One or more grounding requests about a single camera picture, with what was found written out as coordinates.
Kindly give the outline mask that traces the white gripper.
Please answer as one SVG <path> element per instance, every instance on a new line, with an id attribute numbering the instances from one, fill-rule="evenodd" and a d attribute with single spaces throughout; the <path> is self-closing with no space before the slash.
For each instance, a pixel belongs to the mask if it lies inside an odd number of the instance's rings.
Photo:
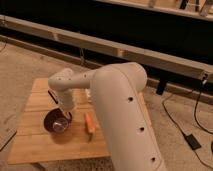
<path id="1" fill-rule="evenodd" d="M 64 112 L 69 112 L 74 107 L 73 93 L 71 90 L 60 91 L 57 93 L 59 106 Z"/>

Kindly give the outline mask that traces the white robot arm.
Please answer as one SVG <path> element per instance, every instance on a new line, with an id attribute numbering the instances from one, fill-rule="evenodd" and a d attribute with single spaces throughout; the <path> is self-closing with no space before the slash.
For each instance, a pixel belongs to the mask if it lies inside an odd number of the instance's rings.
<path id="1" fill-rule="evenodd" d="M 71 91 L 88 89 L 115 171 L 167 171 L 140 93 L 145 69 L 136 62 L 109 64 L 83 73 L 65 68 L 48 79 L 59 106 L 70 111 Z"/>

